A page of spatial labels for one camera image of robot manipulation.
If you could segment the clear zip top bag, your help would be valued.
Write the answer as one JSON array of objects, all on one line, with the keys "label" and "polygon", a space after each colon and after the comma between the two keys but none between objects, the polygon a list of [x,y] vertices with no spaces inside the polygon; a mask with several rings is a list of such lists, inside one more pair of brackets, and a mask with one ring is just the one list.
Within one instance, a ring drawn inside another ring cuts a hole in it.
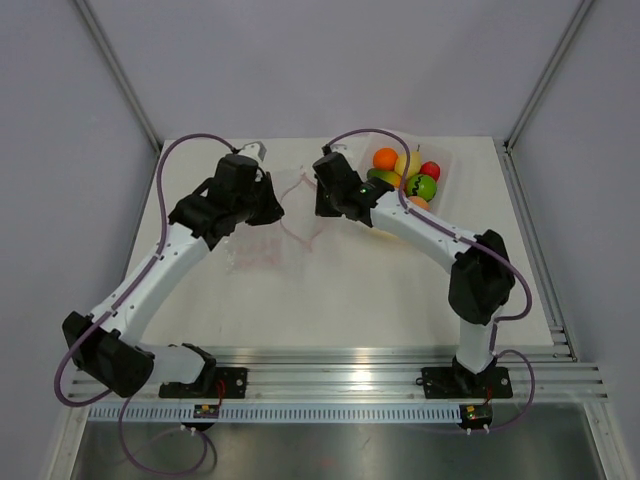
[{"label": "clear zip top bag", "polygon": [[315,215],[316,182],[304,167],[271,174],[285,215],[263,226],[238,226],[224,242],[229,273],[272,272],[295,275],[313,252],[326,222]]}]

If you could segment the orange toy peach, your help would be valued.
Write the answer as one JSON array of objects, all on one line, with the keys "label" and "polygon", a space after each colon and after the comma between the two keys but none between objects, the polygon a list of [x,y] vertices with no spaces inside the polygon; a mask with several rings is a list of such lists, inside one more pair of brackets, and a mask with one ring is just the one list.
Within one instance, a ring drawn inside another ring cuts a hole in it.
[{"label": "orange toy peach", "polygon": [[410,196],[408,198],[408,200],[413,203],[414,205],[416,205],[417,207],[429,211],[430,210],[430,205],[429,203],[422,197],[420,196]]}]

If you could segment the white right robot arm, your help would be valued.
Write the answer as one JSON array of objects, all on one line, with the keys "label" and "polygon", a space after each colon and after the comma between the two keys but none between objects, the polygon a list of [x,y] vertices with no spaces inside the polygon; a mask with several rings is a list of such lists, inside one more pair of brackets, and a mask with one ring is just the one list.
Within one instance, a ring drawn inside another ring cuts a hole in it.
[{"label": "white right robot arm", "polygon": [[460,319],[454,357],[456,389],[476,396],[490,381],[496,313],[515,285],[502,237],[460,230],[434,215],[401,202],[399,192],[379,178],[362,180],[345,156],[329,148],[312,165],[317,180],[315,213],[346,217],[384,231],[435,261],[449,275],[448,303]]}]

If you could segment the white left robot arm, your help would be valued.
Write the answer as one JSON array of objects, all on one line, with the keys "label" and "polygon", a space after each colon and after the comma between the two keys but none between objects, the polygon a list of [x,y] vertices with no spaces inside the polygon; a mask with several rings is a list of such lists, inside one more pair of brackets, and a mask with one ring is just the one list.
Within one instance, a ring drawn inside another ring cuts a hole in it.
[{"label": "white left robot arm", "polygon": [[193,344],[149,346],[144,331],[182,278],[239,224],[270,225],[284,210],[262,167],[261,143],[234,149],[215,173],[173,210],[161,212],[160,238],[114,292],[90,313],[70,313],[62,324],[69,350],[63,361],[130,398],[150,381],[167,398],[216,393],[216,358]]}]

